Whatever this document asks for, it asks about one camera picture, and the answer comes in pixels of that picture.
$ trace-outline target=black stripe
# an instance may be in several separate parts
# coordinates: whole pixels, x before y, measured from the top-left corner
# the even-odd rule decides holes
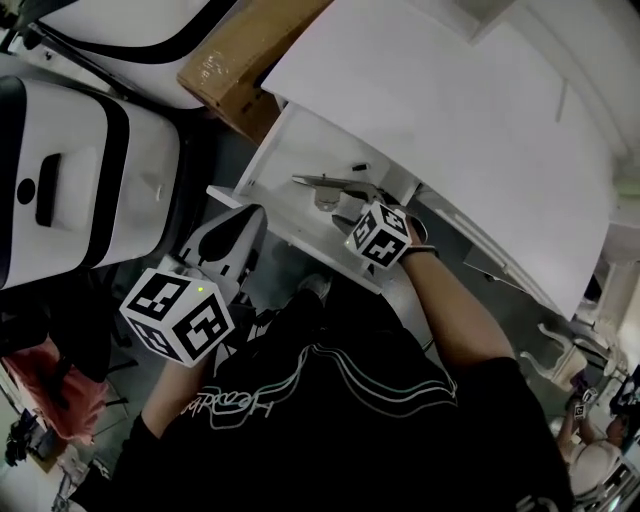
[[[104,259],[111,245],[131,129],[129,116],[115,101],[89,91],[84,91],[84,94],[100,103],[109,124],[93,210],[89,248],[80,264],[81,267],[93,268]]]
[[[3,288],[11,265],[14,195],[27,116],[27,90],[19,78],[0,78],[0,112],[0,288]]]
[[[38,25],[79,50],[138,64],[166,64],[186,57],[195,50],[234,4],[235,0],[210,0],[180,32],[151,46],[128,47],[88,43],[66,36],[45,23],[38,22]]]

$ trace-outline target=wrist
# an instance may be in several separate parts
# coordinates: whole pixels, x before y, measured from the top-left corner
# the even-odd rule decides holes
[[[405,254],[400,258],[400,265],[405,271],[409,271],[416,266],[424,266],[425,263],[437,260],[437,256],[433,252],[420,251]]]

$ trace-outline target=red object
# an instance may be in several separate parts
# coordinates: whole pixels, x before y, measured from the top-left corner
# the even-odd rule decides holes
[[[105,397],[109,386],[85,377],[75,366],[62,381],[61,395],[69,402],[62,409],[51,400],[43,382],[50,378],[60,361],[60,352],[47,340],[33,348],[14,352],[4,357],[4,362],[15,379],[26,388],[45,421],[65,440],[78,439],[91,444],[98,416],[105,408]]]

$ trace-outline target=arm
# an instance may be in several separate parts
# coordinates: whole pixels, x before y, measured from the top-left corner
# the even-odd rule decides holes
[[[167,361],[142,410],[142,421],[155,437],[162,437],[169,424],[200,391],[208,362],[206,357],[197,366],[187,368]]]
[[[575,430],[575,420],[573,418],[574,404],[575,402],[573,401],[569,402],[567,414],[562,421],[562,427],[560,427],[558,437],[556,437],[556,443],[558,444],[560,453],[564,457],[565,461],[569,461],[571,458],[571,436],[573,436],[573,432]]]
[[[591,423],[589,423],[589,420],[586,418],[578,422],[578,434],[582,442],[586,445],[593,444],[598,440]]]
[[[447,368],[459,373],[490,359],[514,358],[498,322],[438,258],[429,253],[410,254],[402,266]]]

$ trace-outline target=black and white cube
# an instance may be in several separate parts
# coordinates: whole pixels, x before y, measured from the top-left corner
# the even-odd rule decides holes
[[[153,269],[142,274],[120,312],[149,350],[188,367],[234,329],[215,283]]]
[[[577,403],[574,406],[573,417],[576,420],[583,420],[587,417],[587,408],[583,403]]]
[[[374,201],[345,245],[366,261],[387,269],[411,245],[406,215]]]

